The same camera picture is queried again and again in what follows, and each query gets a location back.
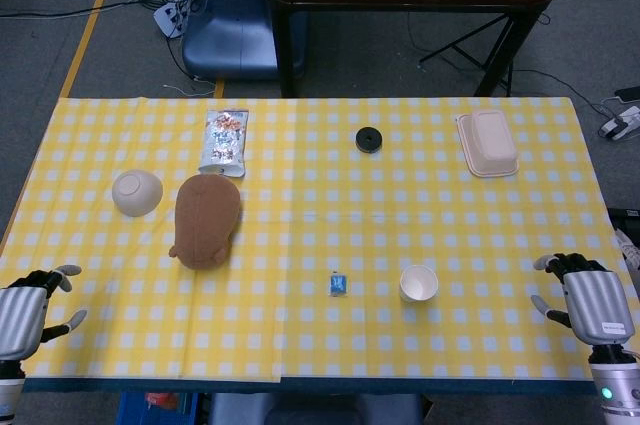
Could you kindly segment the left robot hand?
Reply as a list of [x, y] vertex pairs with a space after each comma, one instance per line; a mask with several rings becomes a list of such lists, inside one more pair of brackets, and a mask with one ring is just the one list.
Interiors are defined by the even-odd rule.
[[31, 357], [41, 343], [71, 333], [86, 318], [80, 309], [66, 322], [46, 327], [49, 299], [56, 289], [70, 292], [70, 276], [82, 268], [66, 264], [51, 271], [30, 272], [1, 289], [1, 360], [17, 361]]

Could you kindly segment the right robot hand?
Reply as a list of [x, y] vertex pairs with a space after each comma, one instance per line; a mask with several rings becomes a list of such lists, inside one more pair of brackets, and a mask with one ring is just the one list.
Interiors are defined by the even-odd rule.
[[615, 272], [578, 253], [542, 256], [534, 268], [556, 276], [566, 309], [554, 309], [538, 295], [531, 297], [534, 307], [546, 319], [571, 329], [581, 342], [623, 345], [635, 334], [627, 297]]

